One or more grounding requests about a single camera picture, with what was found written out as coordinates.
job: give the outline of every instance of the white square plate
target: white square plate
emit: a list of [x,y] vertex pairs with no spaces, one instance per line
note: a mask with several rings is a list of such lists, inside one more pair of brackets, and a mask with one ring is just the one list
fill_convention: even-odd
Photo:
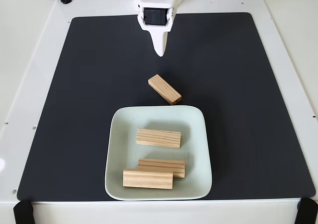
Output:
[[[138,128],[181,132],[181,147],[136,144]],[[185,161],[185,178],[174,178],[173,189],[123,187],[123,170],[137,168],[140,158]],[[182,200],[206,196],[212,172],[202,112],[192,106],[126,107],[111,122],[105,189],[115,199]]]

